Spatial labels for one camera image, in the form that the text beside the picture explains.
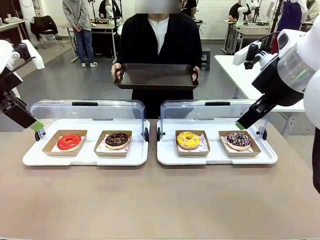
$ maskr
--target yellow glazed donut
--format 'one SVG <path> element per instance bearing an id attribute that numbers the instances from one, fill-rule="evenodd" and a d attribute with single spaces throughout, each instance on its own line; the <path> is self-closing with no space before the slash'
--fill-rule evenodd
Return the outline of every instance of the yellow glazed donut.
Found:
<path id="1" fill-rule="evenodd" d="M 179 146 L 184 149 L 195 149 L 196 147 L 198 147 L 200 142 L 199 136 L 189 131 L 181 132 L 176 137 L 176 140 Z"/>

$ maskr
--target gray hoodie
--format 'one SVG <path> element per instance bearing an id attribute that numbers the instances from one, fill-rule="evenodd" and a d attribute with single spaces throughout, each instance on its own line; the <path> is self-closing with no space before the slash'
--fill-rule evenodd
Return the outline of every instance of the gray hoodie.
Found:
<path id="1" fill-rule="evenodd" d="M 73 28 L 91 31 L 87 0 L 63 0 L 63 12 Z"/>

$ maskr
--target black wheel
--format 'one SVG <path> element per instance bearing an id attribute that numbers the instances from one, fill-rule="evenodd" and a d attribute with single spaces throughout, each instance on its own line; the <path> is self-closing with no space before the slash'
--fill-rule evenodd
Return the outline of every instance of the black wheel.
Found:
<path id="1" fill-rule="evenodd" d="M 34 138 L 37 142 L 41 139 L 37 131 L 34 133 Z"/>
<path id="2" fill-rule="evenodd" d="M 265 129 L 265 130 L 263 131 L 263 134 L 262 134 L 262 139 L 263 139 L 263 140 L 267 140 L 267 136 L 268 136 L 268 134 L 267 134 L 267 129 Z"/>
<path id="3" fill-rule="evenodd" d="M 149 142 L 149 130 L 148 128 L 144 129 L 144 140 L 148 143 Z"/>
<path id="4" fill-rule="evenodd" d="M 264 132 L 263 132 L 263 135 L 262 135 L 262 139 L 263 140 L 267 140 L 267 136 L 268 136 L 267 129 L 265 129 Z"/>
<path id="5" fill-rule="evenodd" d="M 160 127 L 158 127 L 157 131 L 156 131 L 156 141 L 159 142 L 160 141 Z"/>

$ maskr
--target chocolate glazed donut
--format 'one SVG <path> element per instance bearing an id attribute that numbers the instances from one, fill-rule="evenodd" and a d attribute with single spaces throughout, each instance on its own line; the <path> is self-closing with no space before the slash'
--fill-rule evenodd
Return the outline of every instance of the chocolate glazed donut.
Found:
<path id="1" fill-rule="evenodd" d="M 129 136 L 124 132 L 115 132 L 105 139 L 105 144 L 110 149 L 122 149 L 129 142 Z"/>
<path id="2" fill-rule="evenodd" d="M 233 132 L 226 137 L 228 145 L 236 150 L 246 150 L 251 145 L 251 139 L 242 132 Z"/>

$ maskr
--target hand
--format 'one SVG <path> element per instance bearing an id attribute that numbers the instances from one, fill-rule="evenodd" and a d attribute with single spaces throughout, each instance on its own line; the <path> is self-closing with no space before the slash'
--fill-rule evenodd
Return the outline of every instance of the hand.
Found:
<path id="1" fill-rule="evenodd" d="M 198 74 L 199 74 L 199 72 L 200 72 L 200 68 L 199 67 L 197 67 L 197 66 L 195 66 L 195 68 L 193 69 L 194 71 L 197 71 L 198 72 Z M 192 81 L 195 81 L 195 80 L 197 80 L 197 74 L 192 74 Z"/>
<path id="2" fill-rule="evenodd" d="M 116 70 L 117 70 L 117 69 L 121 69 L 120 63 L 114 64 L 114 65 L 112 66 L 112 68 L 111 68 L 111 76 L 112 76 L 112 79 L 113 79 L 113 80 L 115 80 L 116 77 L 119 79 L 120 76 L 121 76 L 121 72 L 120 72 L 120 71 L 118 71 L 117 74 L 116 74 Z"/>

